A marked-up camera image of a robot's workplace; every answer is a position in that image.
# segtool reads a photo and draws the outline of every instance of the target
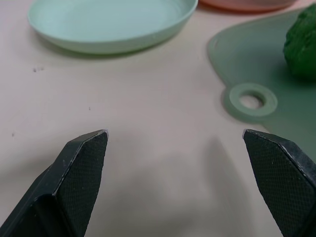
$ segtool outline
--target textured gripper pad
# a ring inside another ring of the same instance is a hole
[[[66,218],[77,237],[83,237],[98,196],[107,134],[84,143],[57,192]]]
[[[306,233],[315,221],[315,164],[291,141],[252,130],[243,138],[259,191],[283,236],[312,236]]]

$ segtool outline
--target light green plate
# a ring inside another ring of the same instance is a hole
[[[208,52],[227,86],[227,111],[294,141],[316,162],[316,84],[292,77],[283,55],[286,32],[300,11],[224,30],[211,40]],[[244,94],[260,98],[263,107],[244,107],[239,101]]]
[[[48,41],[77,52],[124,53],[178,33],[198,0],[37,0],[31,26]]]

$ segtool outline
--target white table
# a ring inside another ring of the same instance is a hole
[[[30,4],[0,2],[0,224],[67,141],[107,128],[86,237],[281,236],[241,138],[262,127],[226,113],[206,55],[216,33],[262,15],[198,9],[155,48],[84,57],[39,39]]]

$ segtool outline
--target broccoli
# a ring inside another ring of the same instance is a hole
[[[291,73],[316,81],[316,4],[310,5],[286,34],[284,57]]]

